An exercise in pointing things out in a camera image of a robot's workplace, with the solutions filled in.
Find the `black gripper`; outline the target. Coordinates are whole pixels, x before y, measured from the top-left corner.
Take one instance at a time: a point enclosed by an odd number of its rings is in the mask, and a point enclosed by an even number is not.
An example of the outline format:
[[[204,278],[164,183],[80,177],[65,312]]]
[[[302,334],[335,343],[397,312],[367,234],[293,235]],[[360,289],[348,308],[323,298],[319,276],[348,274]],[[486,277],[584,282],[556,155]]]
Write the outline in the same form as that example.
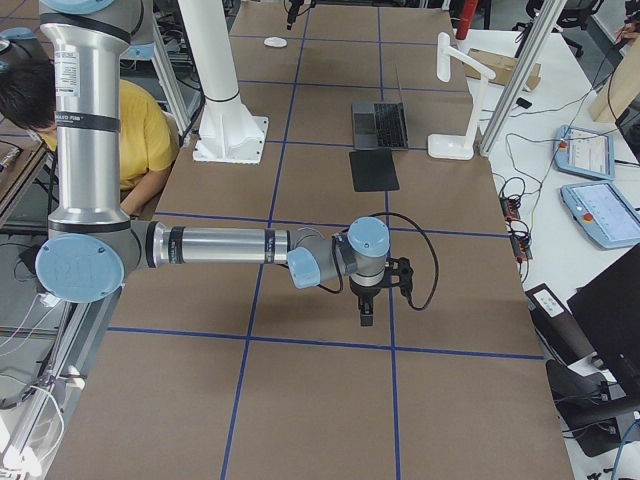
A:
[[[361,285],[354,279],[349,279],[351,291],[358,299],[359,321],[361,327],[371,327],[374,324],[374,298],[386,287],[384,281],[374,285]]]

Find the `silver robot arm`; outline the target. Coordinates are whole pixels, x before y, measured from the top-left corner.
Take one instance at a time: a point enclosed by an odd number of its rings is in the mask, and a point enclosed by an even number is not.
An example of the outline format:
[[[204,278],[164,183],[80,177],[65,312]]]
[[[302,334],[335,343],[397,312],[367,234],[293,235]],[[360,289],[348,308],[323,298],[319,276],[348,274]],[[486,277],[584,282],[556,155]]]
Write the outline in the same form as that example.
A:
[[[390,271],[389,231],[364,217],[331,238],[273,229],[168,228],[139,219],[171,169],[147,171],[120,188],[120,61],[154,52],[148,1],[43,1],[41,28],[54,45],[59,204],[35,261],[41,284],[74,303],[106,298],[142,268],[184,263],[284,264],[299,288],[338,279],[357,295],[360,321],[373,322]]]

